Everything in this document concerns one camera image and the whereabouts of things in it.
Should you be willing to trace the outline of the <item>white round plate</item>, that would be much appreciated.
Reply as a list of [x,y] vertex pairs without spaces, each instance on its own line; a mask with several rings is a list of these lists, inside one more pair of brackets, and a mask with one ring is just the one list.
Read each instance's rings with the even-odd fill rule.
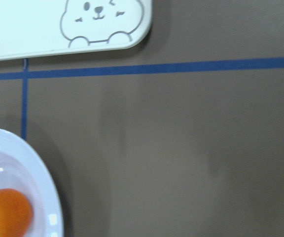
[[23,193],[32,206],[26,236],[64,236],[59,195],[46,165],[26,141],[0,129],[0,189],[6,188]]

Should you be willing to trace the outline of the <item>orange fruit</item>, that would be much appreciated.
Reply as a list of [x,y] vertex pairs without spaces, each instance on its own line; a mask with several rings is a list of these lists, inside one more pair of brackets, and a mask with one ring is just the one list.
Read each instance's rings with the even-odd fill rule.
[[0,189],[0,237],[23,237],[33,219],[33,208],[21,192]]

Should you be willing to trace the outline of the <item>cream bear tray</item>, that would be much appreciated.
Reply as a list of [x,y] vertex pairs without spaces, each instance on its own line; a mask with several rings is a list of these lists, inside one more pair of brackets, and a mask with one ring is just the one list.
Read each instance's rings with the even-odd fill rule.
[[150,0],[0,0],[0,61],[131,48]]

